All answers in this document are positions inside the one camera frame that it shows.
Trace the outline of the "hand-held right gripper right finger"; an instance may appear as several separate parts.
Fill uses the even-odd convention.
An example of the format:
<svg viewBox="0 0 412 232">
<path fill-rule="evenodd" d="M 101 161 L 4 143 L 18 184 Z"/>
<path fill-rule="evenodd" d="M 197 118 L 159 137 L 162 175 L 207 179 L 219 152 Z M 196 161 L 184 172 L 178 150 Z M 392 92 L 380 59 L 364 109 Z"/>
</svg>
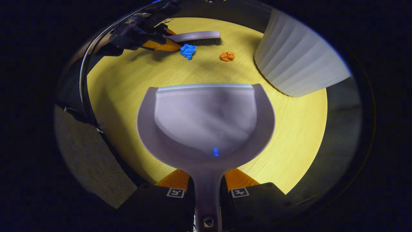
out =
<svg viewBox="0 0 412 232">
<path fill-rule="evenodd" d="M 223 232 L 283 232 L 298 213 L 295 201 L 272 182 L 259 184 L 239 169 L 222 179 Z"/>
</svg>

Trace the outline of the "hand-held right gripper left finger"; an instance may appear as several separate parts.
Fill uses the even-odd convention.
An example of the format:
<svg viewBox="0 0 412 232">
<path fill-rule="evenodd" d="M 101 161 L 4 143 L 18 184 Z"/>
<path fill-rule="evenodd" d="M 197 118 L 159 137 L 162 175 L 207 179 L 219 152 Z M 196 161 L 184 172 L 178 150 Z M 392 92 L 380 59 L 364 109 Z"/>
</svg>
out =
<svg viewBox="0 0 412 232">
<path fill-rule="evenodd" d="M 122 204 L 124 232 L 191 232 L 194 188 L 190 176 L 175 170 L 158 183 L 142 184 Z"/>
</svg>

